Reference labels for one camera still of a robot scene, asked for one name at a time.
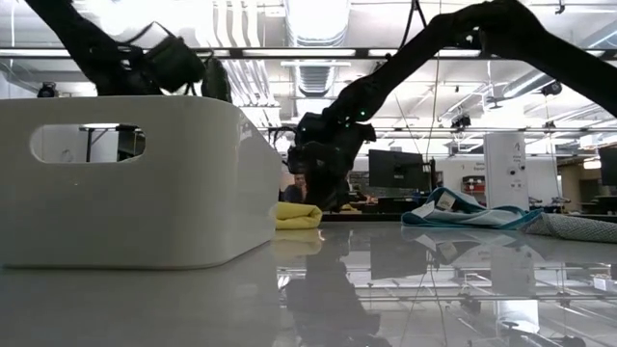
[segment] white table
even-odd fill
[[[505,346],[523,338],[507,322],[539,328],[535,338],[617,343],[617,292],[590,277],[610,274],[617,246],[397,223],[322,227],[279,233],[205,270],[4,271],[0,346]]]

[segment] duct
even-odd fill
[[[218,20],[217,20],[217,29],[216,34],[221,42],[221,44],[225,47],[231,46],[231,41],[228,37],[228,12],[227,12],[228,2],[226,0],[218,0]],[[237,82],[238,90],[246,95],[250,100],[250,104],[257,104],[257,97],[251,90],[251,84],[249,79],[242,71],[242,67],[238,61],[228,62],[227,65],[224,65],[226,70],[228,71],[229,79],[235,80]]]
[[[614,39],[615,34],[617,34],[617,20],[581,41],[580,47],[597,49],[614,48],[610,45],[610,40]],[[523,77],[506,85],[503,88],[502,95],[505,98],[519,97],[543,88],[553,81],[554,79],[552,77],[540,70],[534,69],[526,73]]]
[[[255,0],[245,1],[247,6],[247,37],[251,47],[260,47],[259,37],[257,35],[257,2]],[[266,65],[262,60],[253,61],[257,77],[261,80],[261,87],[267,99],[268,105],[277,105],[274,96],[270,92],[270,81]]]
[[[200,20],[195,25],[195,37],[197,41],[204,46],[219,47],[219,41],[217,40],[216,33],[214,32],[214,4],[212,0],[197,1],[193,4],[196,6],[195,11],[203,13],[203,17],[206,20]],[[234,103],[241,101],[241,104],[250,104],[249,97],[245,93],[240,91],[240,81],[238,81],[233,69],[228,61],[222,61],[223,67],[228,72],[229,86],[232,94],[234,94]]]
[[[233,0],[231,1],[231,9],[233,14],[233,21],[231,23],[231,36],[235,41],[235,44],[238,47],[246,47],[247,43],[244,41],[244,30],[242,23],[242,1],[241,0]],[[259,76],[257,75],[256,64],[251,61],[241,61],[238,62],[241,67],[243,67],[246,71],[249,72],[251,78],[253,79],[253,84],[249,84],[249,89],[253,93],[259,94],[259,99],[257,103],[259,105],[265,105],[267,103],[267,98],[265,92],[263,90],[261,81]]]
[[[290,46],[342,46],[349,23],[349,0],[284,0],[284,5]],[[337,68],[294,67],[294,74],[302,94],[324,96],[335,81]]]
[[[462,99],[460,99],[457,103],[455,103],[454,105],[450,106],[447,111],[445,111],[441,116],[439,116],[437,118],[438,121],[443,121],[444,118],[448,117],[448,115],[451,115],[454,113],[454,111],[456,111],[459,107],[462,107],[464,103],[466,103],[469,99],[471,99],[472,97],[480,94],[480,93],[485,93],[487,90],[489,90],[489,88],[491,87],[491,85],[482,85],[480,87],[478,87],[475,91],[467,94],[465,97],[463,97]]]

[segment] wall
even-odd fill
[[[0,99],[36,97],[33,92],[27,91],[7,81],[7,75],[0,71]]]
[[[557,170],[552,158],[527,158],[527,175],[529,195],[543,202],[550,202],[558,197],[559,184]],[[452,190],[461,190],[461,181],[467,175],[485,174],[484,157],[436,158],[436,169],[443,172],[443,186]],[[368,171],[368,157],[358,157],[354,163],[355,172]]]
[[[566,203],[565,207],[569,211],[580,209],[580,188],[578,181],[580,180],[582,167],[578,164],[563,166],[559,168],[561,173],[561,186],[564,198],[570,199],[570,203]]]
[[[0,99],[34,98],[35,93],[8,82],[4,72],[0,72]],[[35,132],[30,146],[41,160],[48,162],[85,162],[88,134],[79,130],[79,125],[46,125]],[[92,162],[116,161],[118,152],[118,133],[103,135],[92,146]]]
[[[566,208],[571,211],[580,210],[583,202],[580,195],[580,181],[582,179],[595,179],[601,182],[602,175],[600,169],[585,170],[582,165],[574,164],[559,168],[561,172],[561,184],[563,186],[563,196],[571,200],[566,204]],[[610,188],[600,186],[600,195],[611,195]]]

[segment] ceiling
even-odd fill
[[[102,25],[109,17],[103,13],[100,4],[111,0],[75,0],[75,7],[87,18]],[[139,3],[144,0],[122,0],[121,2]],[[141,25],[139,23],[159,20],[172,31],[183,36],[193,47],[203,46],[198,40],[199,29],[214,25],[221,20],[218,11],[225,6],[228,12],[228,34],[231,36],[233,22],[233,5],[235,1],[220,2],[214,0],[214,15],[212,18],[199,17],[195,14],[194,6],[201,0],[149,0],[148,7],[139,8],[133,13],[124,11],[113,13],[114,23],[122,23],[121,34],[114,36],[117,40],[128,39],[133,36]],[[450,13],[457,11],[475,1],[447,0],[447,1],[420,1],[421,8],[430,20],[439,12]],[[585,38],[593,35],[604,26],[613,22],[617,16],[617,1],[565,1],[565,11],[556,14],[558,0],[528,1],[528,7],[539,17],[545,27],[558,37],[574,44],[585,43]],[[282,1],[257,0],[257,36],[260,44],[265,47],[287,46],[287,31]],[[400,44],[407,15],[409,2],[401,0],[351,0],[348,28],[343,46],[395,48]],[[324,7],[315,5],[314,13],[306,13],[306,20],[315,26],[323,22],[337,20],[329,18]],[[248,33],[244,27],[244,36]],[[410,37],[422,29],[419,16],[414,16]],[[144,47],[155,45],[163,37],[163,32],[152,30],[138,43]],[[27,7],[23,1],[0,0],[0,47],[54,47],[61,46],[55,35],[44,23]],[[8,60],[0,60],[2,68],[7,70]],[[298,93],[294,84],[294,67],[282,67],[281,60],[264,61],[270,90],[279,107],[273,117],[280,122],[297,121],[305,111],[320,112],[328,105],[337,93],[351,81],[365,76],[374,68],[376,61],[340,60],[342,67],[337,68],[334,85],[321,99],[306,98]],[[419,68],[408,77],[394,92],[392,92],[371,121],[376,128],[406,128],[408,124],[412,130],[400,129],[378,130],[381,139],[377,144],[365,146],[362,152],[370,147],[386,148],[390,146],[403,147],[408,151],[428,151],[429,153],[447,153],[448,144],[467,147],[480,146],[482,133],[451,134],[448,131],[438,131],[431,134],[429,141],[428,131],[413,131],[413,128],[445,127],[451,124],[452,117],[459,114],[468,114],[471,118],[471,127],[541,127],[547,119],[556,119],[559,115],[573,112],[591,104],[584,96],[564,88],[556,96],[544,97],[539,93],[528,93],[524,96],[499,102],[500,108],[487,102],[487,96],[500,96],[501,90],[508,83],[515,81],[533,68],[523,62],[503,60],[433,60]],[[12,72],[8,73],[11,80],[22,86],[38,88],[41,82],[55,81],[61,92],[73,96],[95,94],[94,86],[85,79],[72,61],[68,60],[33,60],[14,59]],[[259,118],[252,118],[259,127],[268,124],[259,123]],[[582,126],[617,126],[617,121],[604,112],[596,110],[579,118],[566,121],[557,121],[557,127]],[[527,152],[551,153],[553,146],[570,149],[572,152],[580,148],[578,139],[585,134],[579,132],[558,133],[547,137],[544,133],[529,133]],[[597,141],[613,141],[610,129],[606,133],[595,136]],[[288,142],[283,140],[278,145],[285,150]]]

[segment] cable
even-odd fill
[[[550,119],[550,112],[549,112],[549,102],[547,101],[547,97],[544,96],[544,105],[545,105],[545,110],[547,112],[547,121]],[[555,158],[555,151],[556,148],[553,147],[552,144],[552,132],[549,133],[549,145],[550,145],[550,158],[551,158],[551,162],[552,162],[552,172],[554,174],[555,177],[555,188],[557,188],[557,197],[561,199],[561,193],[559,193],[559,171],[557,170],[557,158]]]
[[[403,112],[403,108],[401,107],[401,103],[398,100],[398,95],[396,94],[396,92],[394,92],[394,98],[396,99],[396,105],[398,105],[398,111],[400,111],[401,117],[405,121],[405,126],[407,127],[407,130],[409,131],[409,136],[411,136],[412,137],[412,141],[414,141],[414,145],[416,146],[417,154],[421,154],[420,148],[417,146],[417,142],[416,142],[416,138],[414,137],[414,133],[412,132],[412,128],[410,128],[409,124],[407,123],[407,118],[405,117],[405,113]]]
[[[440,316],[442,319],[443,343],[445,344],[445,347],[447,347],[447,333],[445,332],[445,320],[443,319],[442,302],[440,302],[440,294],[437,292],[437,286],[435,285],[435,278],[433,277],[433,264],[429,265],[429,270],[431,272],[431,281],[433,282],[433,290],[435,290],[435,297],[437,298],[437,305],[440,308]]]
[[[420,15],[420,21],[422,22],[422,26],[426,28],[426,18],[424,17],[424,12],[422,11],[419,1],[418,0],[415,0],[415,1],[416,1],[417,13]],[[440,0],[440,13],[441,12],[442,12],[442,1]]]
[[[409,36],[409,31],[412,29],[412,18],[414,18],[414,12],[417,10],[417,13],[420,15],[420,20],[422,21],[422,25],[426,28],[426,18],[424,17],[424,12],[420,7],[420,3],[418,0],[412,0],[411,8],[409,9],[409,15],[407,16],[407,25],[405,26],[405,33],[403,34],[403,40],[401,41],[400,47],[398,49],[403,48],[405,43],[407,42],[407,37]]]
[[[440,14],[442,13],[442,0],[440,0]],[[435,90],[433,91],[433,120],[431,120],[431,128],[428,131],[428,141],[426,143],[426,161],[428,161],[428,151],[431,147],[431,137],[433,136],[433,127],[435,127],[435,118],[437,115],[437,90],[440,81],[440,57],[441,51],[437,52],[437,67],[435,69]]]
[[[409,15],[407,16],[407,25],[405,26],[405,32],[403,34],[403,40],[401,41],[401,45],[398,47],[400,50],[403,48],[405,43],[407,42],[407,37],[409,36],[409,31],[412,28],[412,18],[414,18],[414,11],[416,10],[416,0],[412,0],[412,6],[409,9]]]
[[[403,334],[401,335],[401,342],[399,343],[399,347],[403,346],[403,341],[405,340],[405,334],[407,333],[407,327],[409,327],[409,321],[412,318],[412,312],[414,312],[414,306],[416,305],[417,294],[419,294],[420,289],[422,288],[422,282],[424,281],[424,276],[426,273],[422,274],[420,278],[420,284],[417,285],[416,295],[414,296],[414,300],[412,301],[412,307],[409,309],[409,313],[407,313],[407,319],[405,320],[405,327],[403,328]]]

